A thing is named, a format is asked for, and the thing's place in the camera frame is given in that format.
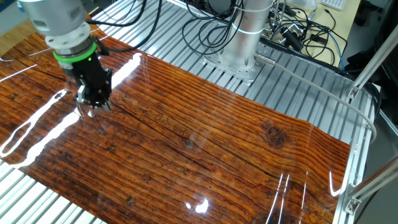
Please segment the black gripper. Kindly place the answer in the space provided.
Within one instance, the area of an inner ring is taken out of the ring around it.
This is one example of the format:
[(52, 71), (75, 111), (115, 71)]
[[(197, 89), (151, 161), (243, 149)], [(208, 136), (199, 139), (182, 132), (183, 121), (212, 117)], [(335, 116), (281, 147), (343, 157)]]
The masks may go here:
[(65, 74), (78, 85), (76, 101), (93, 108), (111, 111), (112, 70), (100, 64), (98, 55), (93, 52), (83, 60), (73, 63), (59, 62)]

